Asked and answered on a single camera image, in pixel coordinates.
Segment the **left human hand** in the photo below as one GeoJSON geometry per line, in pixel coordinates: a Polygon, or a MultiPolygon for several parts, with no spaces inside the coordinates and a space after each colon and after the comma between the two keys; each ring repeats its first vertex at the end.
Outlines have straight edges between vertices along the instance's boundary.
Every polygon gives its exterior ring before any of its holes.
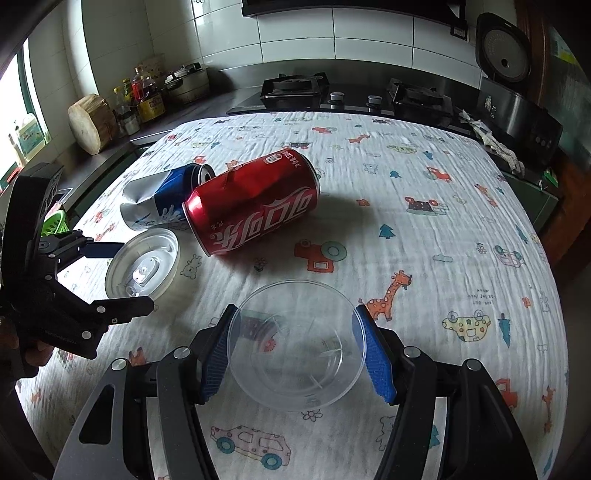
{"type": "Polygon", "coordinates": [[[2,354],[13,350],[19,350],[25,355],[26,363],[33,367],[45,366],[49,362],[54,351],[52,345],[46,344],[42,341],[37,341],[34,346],[25,346],[24,348],[21,348],[16,331],[11,325],[4,321],[1,321],[0,345],[2,354]]]}

